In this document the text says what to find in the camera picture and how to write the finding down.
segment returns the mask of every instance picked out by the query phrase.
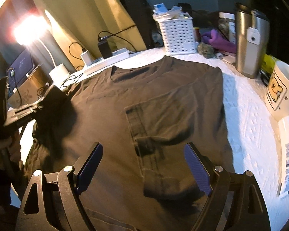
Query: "mug graphic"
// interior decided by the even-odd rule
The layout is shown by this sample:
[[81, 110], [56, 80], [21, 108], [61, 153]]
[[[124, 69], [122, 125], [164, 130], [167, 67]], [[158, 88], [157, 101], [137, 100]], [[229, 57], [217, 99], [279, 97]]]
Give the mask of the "mug graphic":
[[286, 93], [287, 87], [282, 83], [276, 73], [273, 72], [267, 86], [267, 98], [274, 111], [279, 108]]

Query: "metal screw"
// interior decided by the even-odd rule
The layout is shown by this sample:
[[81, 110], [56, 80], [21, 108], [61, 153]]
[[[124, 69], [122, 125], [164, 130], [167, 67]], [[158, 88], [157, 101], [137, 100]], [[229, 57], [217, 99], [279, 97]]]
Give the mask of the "metal screw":
[[222, 166], [215, 166], [215, 171], [216, 172], [221, 172], [221, 171], [223, 171], [224, 169], [223, 169], [223, 167]]
[[65, 172], [69, 172], [69, 171], [71, 171], [72, 169], [73, 169], [73, 167], [70, 166], [70, 165], [64, 167], [64, 171], [65, 171]]
[[247, 170], [246, 171], [246, 175], [249, 176], [249, 177], [252, 177], [254, 174], [253, 174], [252, 171]]
[[34, 176], [39, 176], [42, 173], [42, 171], [40, 169], [34, 171], [33, 175]]

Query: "jar lid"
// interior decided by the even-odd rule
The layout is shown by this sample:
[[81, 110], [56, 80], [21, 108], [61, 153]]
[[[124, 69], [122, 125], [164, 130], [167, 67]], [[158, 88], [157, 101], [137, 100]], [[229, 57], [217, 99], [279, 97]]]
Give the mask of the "jar lid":
[[234, 14], [231, 14], [231, 13], [220, 12], [219, 17], [234, 20]]

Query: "box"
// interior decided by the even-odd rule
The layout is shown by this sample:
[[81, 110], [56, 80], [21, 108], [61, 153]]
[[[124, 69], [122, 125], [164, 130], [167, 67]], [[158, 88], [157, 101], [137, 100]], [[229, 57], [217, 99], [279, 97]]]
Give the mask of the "box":
[[[37, 94], [38, 89], [45, 86], [47, 82], [50, 82], [50, 79], [45, 75], [41, 66], [37, 66], [27, 80], [25, 80], [25, 82], [18, 88], [22, 97], [22, 105], [36, 102], [39, 99]], [[18, 108], [21, 106], [17, 91], [8, 98], [8, 104], [12, 108]]]

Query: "white lamp base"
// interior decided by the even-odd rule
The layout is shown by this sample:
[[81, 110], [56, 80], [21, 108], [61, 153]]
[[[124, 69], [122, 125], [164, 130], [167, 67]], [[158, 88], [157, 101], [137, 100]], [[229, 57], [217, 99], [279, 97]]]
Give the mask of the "white lamp base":
[[62, 85], [65, 79], [67, 79], [70, 75], [66, 67], [63, 63], [59, 66], [55, 67], [53, 70], [49, 72], [51, 79], [58, 88]]

